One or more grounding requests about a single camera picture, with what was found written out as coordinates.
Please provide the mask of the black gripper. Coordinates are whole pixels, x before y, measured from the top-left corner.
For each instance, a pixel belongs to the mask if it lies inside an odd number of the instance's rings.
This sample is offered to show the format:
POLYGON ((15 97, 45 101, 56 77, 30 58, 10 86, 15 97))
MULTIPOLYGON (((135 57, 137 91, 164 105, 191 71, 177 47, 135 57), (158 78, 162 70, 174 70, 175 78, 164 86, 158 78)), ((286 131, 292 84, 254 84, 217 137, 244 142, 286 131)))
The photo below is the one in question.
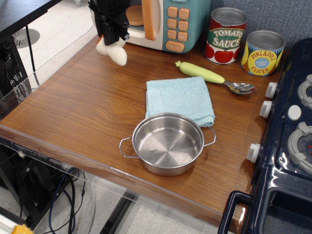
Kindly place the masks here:
POLYGON ((104 36, 106 46, 119 39, 126 41, 130 38, 126 16, 129 0, 89 0, 88 3, 95 16, 97 34, 99 37, 104 36))

